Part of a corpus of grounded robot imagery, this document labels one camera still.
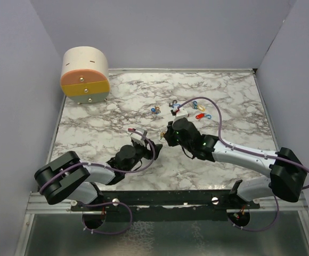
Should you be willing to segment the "red key tag with key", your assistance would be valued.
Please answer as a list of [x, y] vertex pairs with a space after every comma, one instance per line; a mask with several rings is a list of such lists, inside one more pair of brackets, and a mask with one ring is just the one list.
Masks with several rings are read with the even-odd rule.
[[196, 115], [196, 119], [201, 119], [201, 118], [203, 118], [204, 116], [205, 116], [204, 113], [198, 114], [198, 115]]

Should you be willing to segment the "yellow key tag with key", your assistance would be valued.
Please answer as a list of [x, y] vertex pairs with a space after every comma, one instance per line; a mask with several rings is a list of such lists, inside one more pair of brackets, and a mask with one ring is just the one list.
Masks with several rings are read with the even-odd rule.
[[205, 111], [205, 108], [204, 108], [203, 106], [198, 105], [197, 108], [198, 108], [200, 111]]

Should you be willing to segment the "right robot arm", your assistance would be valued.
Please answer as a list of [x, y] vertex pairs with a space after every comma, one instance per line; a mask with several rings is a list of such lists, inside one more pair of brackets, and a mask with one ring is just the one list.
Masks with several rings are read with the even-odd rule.
[[299, 200], [307, 173], [288, 148], [274, 152], [237, 146], [217, 136], [201, 134], [186, 118], [169, 122], [164, 138], [170, 147], [181, 146], [192, 158], [230, 163], [261, 174], [256, 179], [235, 182], [229, 194], [233, 208], [240, 209], [253, 199], [270, 196], [291, 203]]

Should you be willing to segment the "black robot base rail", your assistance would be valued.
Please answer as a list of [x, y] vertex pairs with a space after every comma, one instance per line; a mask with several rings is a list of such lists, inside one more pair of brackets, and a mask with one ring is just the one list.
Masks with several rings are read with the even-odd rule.
[[104, 191], [102, 202], [129, 206], [133, 221], [226, 221], [228, 210], [258, 209], [254, 202], [229, 199], [230, 190]]

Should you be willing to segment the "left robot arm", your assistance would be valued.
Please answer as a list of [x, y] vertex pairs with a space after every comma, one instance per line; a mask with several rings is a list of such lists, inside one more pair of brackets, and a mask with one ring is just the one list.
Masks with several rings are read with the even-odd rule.
[[143, 159], [151, 163], [157, 160], [162, 144], [146, 141], [140, 145], [132, 141], [131, 145], [124, 145], [115, 157], [105, 164], [90, 164], [80, 161], [74, 151], [69, 151], [34, 174], [39, 186], [39, 193], [43, 195], [49, 205], [55, 205], [65, 199], [82, 202], [89, 210], [97, 210], [102, 203], [102, 193], [96, 183], [112, 186], [122, 181], [127, 172], [142, 170], [136, 168]]

